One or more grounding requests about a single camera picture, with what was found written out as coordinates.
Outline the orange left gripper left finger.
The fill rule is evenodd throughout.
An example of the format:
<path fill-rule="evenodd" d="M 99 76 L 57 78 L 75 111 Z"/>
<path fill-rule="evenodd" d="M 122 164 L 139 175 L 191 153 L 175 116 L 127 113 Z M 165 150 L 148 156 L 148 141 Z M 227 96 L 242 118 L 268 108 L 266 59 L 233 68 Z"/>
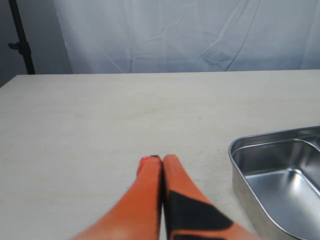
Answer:
<path fill-rule="evenodd" d="M 158 240 L 161 226 L 162 160 L 143 157 L 136 179 L 114 207 L 74 240 Z"/>

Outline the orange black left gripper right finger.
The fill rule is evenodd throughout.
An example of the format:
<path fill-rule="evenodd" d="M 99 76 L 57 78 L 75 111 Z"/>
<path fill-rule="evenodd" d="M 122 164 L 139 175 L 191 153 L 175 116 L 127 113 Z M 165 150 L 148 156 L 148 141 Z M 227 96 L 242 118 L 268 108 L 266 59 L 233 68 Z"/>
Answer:
<path fill-rule="evenodd" d="M 232 221 L 197 188 L 175 154 L 163 159 L 168 240 L 259 240 Z"/>

